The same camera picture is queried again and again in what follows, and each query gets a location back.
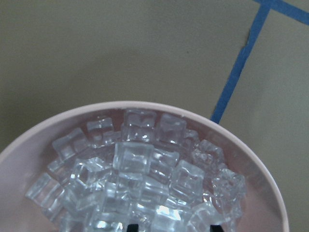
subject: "bowl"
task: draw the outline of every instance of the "bowl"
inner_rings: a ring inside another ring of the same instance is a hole
[[[280,191],[261,160],[236,136],[220,125],[177,107],[142,101],[115,101],[87,105],[66,111],[34,126],[14,140],[0,154],[0,231],[51,232],[53,224],[40,208],[25,197],[27,189],[56,158],[51,142],[86,121],[105,115],[116,130],[127,108],[150,109],[182,116],[190,129],[220,146],[229,169],[245,176],[247,195],[238,231],[288,232],[289,224]]]

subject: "floor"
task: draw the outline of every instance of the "floor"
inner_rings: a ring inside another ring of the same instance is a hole
[[[304,11],[309,1],[287,0]],[[0,151],[60,112],[166,103],[207,118],[260,7],[254,0],[0,2]],[[309,25],[270,10],[222,115],[272,173],[291,231],[309,227]]]

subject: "ice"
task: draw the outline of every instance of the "ice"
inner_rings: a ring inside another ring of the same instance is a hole
[[[76,184],[80,191],[100,190],[111,173],[112,166],[98,157],[86,160],[76,159],[70,181]]]
[[[154,146],[134,142],[118,142],[112,166],[120,172],[148,174]]]
[[[151,142],[154,139],[154,129],[151,127],[122,126],[122,141]]]
[[[207,140],[202,140],[198,145],[199,150],[202,153],[213,155],[217,164],[224,163],[224,154],[222,148],[212,144]]]
[[[221,225],[225,222],[224,217],[220,214],[211,202],[204,202],[192,208],[194,216],[198,216],[201,223],[206,225]]]
[[[65,163],[60,158],[57,158],[47,166],[47,169],[62,186],[65,186],[70,180],[73,166],[74,162]]]
[[[179,210],[160,205],[151,225],[152,232],[184,232],[184,221]]]
[[[181,145],[186,125],[186,121],[181,118],[163,114],[156,128],[156,139],[164,143]]]
[[[87,122],[87,130],[90,137],[90,143],[93,148],[99,148],[105,145],[103,134],[108,131],[114,131],[112,119],[110,117],[98,121]]]
[[[151,159],[149,176],[162,184],[168,184],[173,168],[164,162]]]
[[[70,183],[65,187],[62,204],[72,216],[81,219],[97,206],[102,197],[102,191],[81,193]]]
[[[57,181],[43,174],[26,194],[60,232],[236,232],[245,179],[184,119],[128,109],[121,131],[111,118],[86,127],[90,142],[80,128],[53,142]]]
[[[84,232],[84,224],[66,213],[61,220],[59,232]]]
[[[54,192],[49,194],[49,197],[44,202],[42,206],[43,214],[50,220],[55,221],[55,218],[59,215],[60,211],[63,209],[62,200],[64,196],[64,189],[59,187],[55,189]]]
[[[27,191],[26,197],[33,200],[40,207],[48,208],[62,191],[63,188],[56,180],[49,174],[43,173]]]
[[[131,199],[140,197],[143,182],[141,173],[119,173],[119,188],[126,188]]]
[[[129,224],[138,224],[139,232],[148,232],[155,217],[155,208],[140,202],[132,202],[129,208]]]
[[[94,152],[95,152],[95,157],[98,157],[98,158],[104,160],[104,162],[112,165],[112,160],[113,160],[114,154],[115,154],[115,146],[114,145],[96,148],[96,149],[94,149]]]
[[[193,215],[186,226],[186,232],[210,232],[210,225],[199,216]]]
[[[198,132],[195,130],[186,130],[184,134],[183,147],[191,152],[199,144]]]
[[[181,160],[172,173],[169,192],[172,196],[191,203],[202,197],[204,171]]]
[[[137,127],[154,127],[156,113],[142,109],[127,109],[125,112],[124,125]]]
[[[47,217],[48,220],[50,220],[57,228],[59,228],[62,218],[67,212],[68,211],[64,207],[61,207],[59,210],[54,212],[51,212],[48,209],[42,209],[44,216]]]
[[[175,167],[179,160],[179,153],[177,151],[165,151],[155,148],[152,157],[158,161],[166,163],[170,167]]]
[[[85,134],[80,128],[76,128],[64,137],[52,143],[53,148],[59,154],[62,161],[80,153],[90,146]]]
[[[127,188],[119,186],[119,183],[106,182],[103,196],[102,212],[128,213],[130,198]]]
[[[225,213],[246,195],[245,177],[229,169],[222,169],[212,180],[214,198]]]
[[[172,209],[181,209],[181,210],[186,210],[186,211],[191,210],[191,206],[189,203],[182,201],[180,199],[177,199],[176,197],[171,196],[171,195],[169,195],[169,197],[166,199],[164,205]]]
[[[193,158],[194,164],[205,170],[207,173],[214,174],[217,170],[217,164],[213,155],[208,153],[203,153],[198,149],[192,151],[191,156]]]
[[[150,142],[154,138],[156,113],[142,109],[128,109],[121,127],[123,141]]]
[[[148,204],[163,204],[169,196],[169,188],[155,179],[146,176],[140,201]]]
[[[120,131],[108,131],[103,134],[103,141],[106,146],[110,146],[119,142],[121,139],[121,132]]]
[[[126,232],[126,221],[125,215],[95,210],[85,232]]]

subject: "pink bowl rim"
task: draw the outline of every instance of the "pink bowl rim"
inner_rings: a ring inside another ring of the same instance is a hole
[[[193,112],[161,103],[155,102],[147,102],[147,101],[109,101],[109,102],[101,102],[95,103],[90,105],[81,106],[78,108],[74,108],[58,115],[55,115],[51,118],[46,119],[45,121],[35,125],[34,127],[30,128],[28,131],[21,134],[17,137],[12,143],[10,143],[1,153],[0,153],[0,164],[15,150],[15,148],[19,147],[25,140],[27,140],[32,135],[38,133],[39,131],[44,130],[45,128],[58,123],[64,119],[86,114],[89,112],[99,111],[99,110],[106,110],[106,109],[125,109],[125,108],[149,108],[158,111],[165,111],[169,113],[178,114],[184,117],[187,117],[191,120],[197,121],[202,123],[209,128],[217,131],[221,134],[224,134],[230,141],[237,144],[237,146],[242,149],[248,156],[255,162],[255,164],[259,167],[263,175],[266,177],[267,181],[270,183],[272,190],[275,193],[276,199],[279,203],[281,216],[283,219],[283,232],[289,232],[289,222],[286,207],[282,198],[282,195],[279,191],[279,188],[266,168],[266,166],[262,163],[262,161],[258,158],[258,156],[247,146],[244,142],[242,142],[238,137],[233,135],[228,130],[224,129],[220,125],[210,121],[209,119],[195,114]]]

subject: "black object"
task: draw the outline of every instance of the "black object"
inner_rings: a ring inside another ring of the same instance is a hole
[[[211,232],[224,232],[221,226],[211,225]]]
[[[138,224],[130,224],[127,226],[126,232],[139,232]]]

